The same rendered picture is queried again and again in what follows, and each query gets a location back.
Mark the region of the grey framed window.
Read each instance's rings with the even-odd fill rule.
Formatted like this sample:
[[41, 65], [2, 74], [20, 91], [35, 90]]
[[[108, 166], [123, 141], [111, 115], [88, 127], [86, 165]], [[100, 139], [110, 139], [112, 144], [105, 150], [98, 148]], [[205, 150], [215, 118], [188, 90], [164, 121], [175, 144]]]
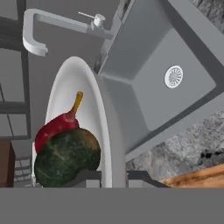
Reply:
[[26, 0], [0, 0], [0, 141], [31, 137], [28, 52], [23, 45]]

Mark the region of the wooden cutting board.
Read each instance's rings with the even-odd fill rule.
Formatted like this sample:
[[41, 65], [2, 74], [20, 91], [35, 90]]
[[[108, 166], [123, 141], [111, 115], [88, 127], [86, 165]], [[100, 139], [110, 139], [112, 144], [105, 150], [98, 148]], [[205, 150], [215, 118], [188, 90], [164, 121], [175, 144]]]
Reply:
[[224, 188], [224, 164], [161, 180], [171, 188]]

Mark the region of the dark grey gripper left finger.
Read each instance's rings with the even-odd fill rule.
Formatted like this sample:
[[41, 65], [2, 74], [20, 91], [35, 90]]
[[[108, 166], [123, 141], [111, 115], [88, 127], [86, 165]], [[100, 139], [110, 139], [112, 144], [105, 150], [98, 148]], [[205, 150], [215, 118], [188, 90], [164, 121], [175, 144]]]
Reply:
[[64, 184], [64, 187], [73, 188], [100, 188], [102, 173], [100, 171], [81, 171], [78, 176]]

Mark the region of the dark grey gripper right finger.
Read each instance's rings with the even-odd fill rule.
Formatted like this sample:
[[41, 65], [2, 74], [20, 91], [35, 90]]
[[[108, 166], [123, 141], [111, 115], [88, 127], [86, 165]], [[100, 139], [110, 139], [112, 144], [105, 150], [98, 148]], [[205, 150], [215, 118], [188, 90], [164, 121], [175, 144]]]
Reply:
[[151, 178], [147, 171], [127, 171], [129, 188], [168, 188], [168, 185]]

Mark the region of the grey tap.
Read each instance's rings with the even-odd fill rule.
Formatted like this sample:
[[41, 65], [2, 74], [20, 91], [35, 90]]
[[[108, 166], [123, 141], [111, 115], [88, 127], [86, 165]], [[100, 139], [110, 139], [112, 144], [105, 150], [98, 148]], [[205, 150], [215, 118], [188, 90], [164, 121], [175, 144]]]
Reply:
[[40, 43], [33, 37], [34, 21], [55, 25], [66, 28], [68, 30], [86, 33], [102, 39], [112, 39], [114, 34], [112, 31], [103, 28], [105, 17], [101, 14], [96, 14], [90, 24], [85, 24], [68, 17], [53, 14], [40, 9], [28, 9], [24, 13], [23, 23], [23, 45], [24, 48], [34, 55], [45, 57], [48, 53], [46, 44]]

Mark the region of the white bowl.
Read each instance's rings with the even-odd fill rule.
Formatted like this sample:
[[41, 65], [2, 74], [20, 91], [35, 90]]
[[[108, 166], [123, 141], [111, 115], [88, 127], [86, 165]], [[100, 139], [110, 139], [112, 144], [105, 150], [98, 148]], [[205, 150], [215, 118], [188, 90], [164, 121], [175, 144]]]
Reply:
[[[121, 140], [109, 129], [109, 118], [102, 92], [93, 71], [84, 59], [70, 57], [59, 68], [52, 84], [43, 126], [69, 111], [74, 105], [78, 91], [83, 93], [76, 112], [79, 128], [92, 132], [101, 147], [101, 161], [97, 169], [101, 172], [101, 186], [124, 188], [126, 186], [124, 155], [117, 152], [122, 148]], [[35, 177], [34, 162], [37, 156], [35, 140], [33, 146], [35, 158], [32, 162], [32, 173]]]

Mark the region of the dark green squash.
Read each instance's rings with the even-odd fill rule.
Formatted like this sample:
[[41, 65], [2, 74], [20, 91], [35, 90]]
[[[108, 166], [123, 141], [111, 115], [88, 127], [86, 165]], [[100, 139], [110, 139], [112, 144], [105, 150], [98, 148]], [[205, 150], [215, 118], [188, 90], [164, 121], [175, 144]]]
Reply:
[[37, 153], [34, 162], [36, 181], [42, 187], [64, 187], [82, 171], [96, 171], [101, 147], [87, 129], [68, 129], [52, 136]]

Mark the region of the red pear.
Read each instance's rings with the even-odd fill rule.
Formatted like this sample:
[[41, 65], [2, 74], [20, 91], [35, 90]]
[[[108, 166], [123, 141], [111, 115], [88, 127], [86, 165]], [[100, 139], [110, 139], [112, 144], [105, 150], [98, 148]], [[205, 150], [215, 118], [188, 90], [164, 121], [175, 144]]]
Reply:
[[35, 137], [35, 151], [40, 152], [44, 143], [52, 136], [69, 129], [79, 128], [79, 122], [76, 119], [76, 112], [81, 104], [83, 93], [78, 91], [72, 108], [66, 113], [62, 113], [45, 124]]

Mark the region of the grey sink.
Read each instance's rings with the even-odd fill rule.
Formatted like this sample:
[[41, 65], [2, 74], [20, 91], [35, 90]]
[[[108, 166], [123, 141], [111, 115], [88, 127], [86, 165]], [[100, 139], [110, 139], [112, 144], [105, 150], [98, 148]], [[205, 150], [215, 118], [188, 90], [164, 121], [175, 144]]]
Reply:
[[224, 109], [224, 34], [191, 0], [131, 0], [100, 76], [131, 160]]

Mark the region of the brown wooden cabinet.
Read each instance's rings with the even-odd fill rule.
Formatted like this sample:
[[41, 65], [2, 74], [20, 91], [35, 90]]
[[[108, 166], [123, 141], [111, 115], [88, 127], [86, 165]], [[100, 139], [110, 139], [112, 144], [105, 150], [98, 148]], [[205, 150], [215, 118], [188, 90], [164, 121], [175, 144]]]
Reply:
[[13, 187], [15, 171], [15, 151], [11, 141], [0, 141], [0, 187]]

